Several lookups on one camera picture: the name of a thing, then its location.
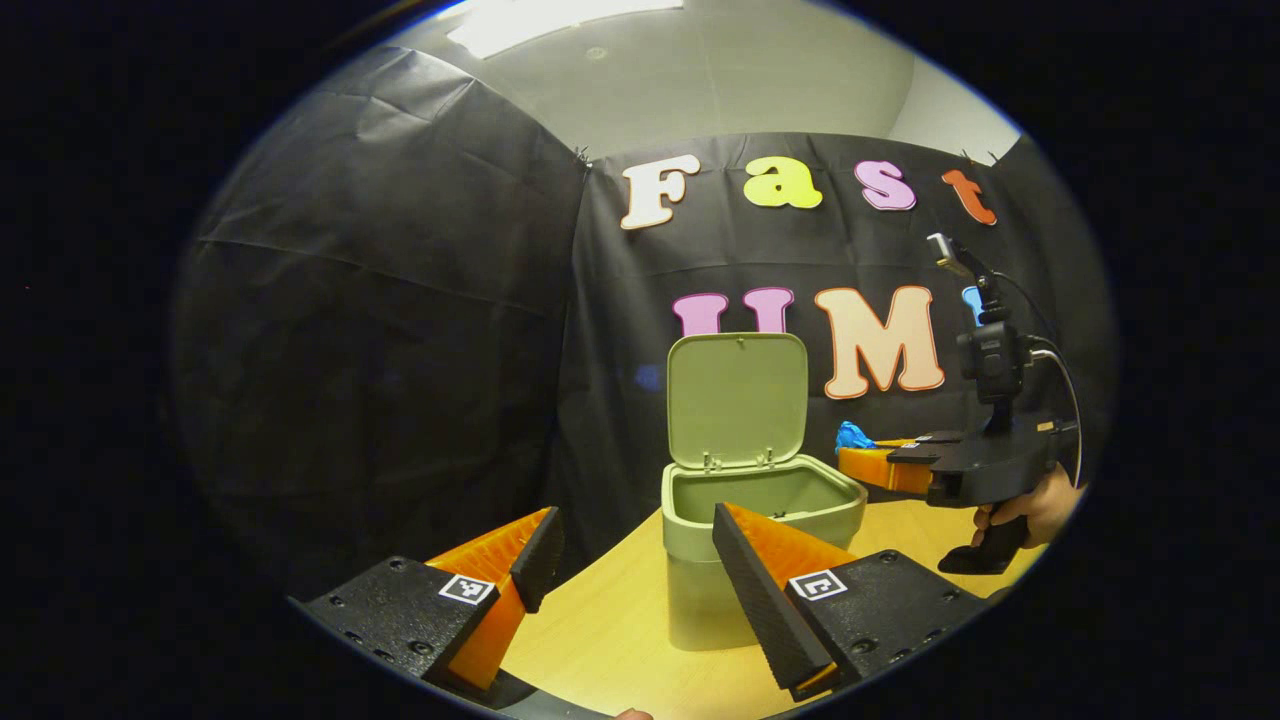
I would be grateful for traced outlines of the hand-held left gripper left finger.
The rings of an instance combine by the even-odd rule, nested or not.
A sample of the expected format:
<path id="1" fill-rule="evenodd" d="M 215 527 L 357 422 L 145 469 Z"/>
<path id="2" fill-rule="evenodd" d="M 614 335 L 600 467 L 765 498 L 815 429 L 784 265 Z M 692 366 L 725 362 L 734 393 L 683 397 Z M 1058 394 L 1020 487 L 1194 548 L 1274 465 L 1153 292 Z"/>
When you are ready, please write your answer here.
<path id="1" fill-rule="evenodd" d="M 434 559 L 384 559 L 298 606 L 403 674 L 485 694 L 554 585 L 563 550 L 559 509 L 540 509 Z"/>

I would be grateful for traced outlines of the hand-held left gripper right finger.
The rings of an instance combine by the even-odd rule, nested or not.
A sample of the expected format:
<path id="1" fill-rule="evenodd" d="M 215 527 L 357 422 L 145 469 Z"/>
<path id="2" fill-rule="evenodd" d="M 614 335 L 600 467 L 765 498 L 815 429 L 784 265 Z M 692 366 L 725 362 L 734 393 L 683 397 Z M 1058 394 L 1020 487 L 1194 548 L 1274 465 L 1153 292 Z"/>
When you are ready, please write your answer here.
<path id="1" fill-rule="evenodd" d="M 906 662 L 989 607 L 897 550 L 855 556 L 735 503 L 712 539 L 777 685 L 795 701 Z"/>

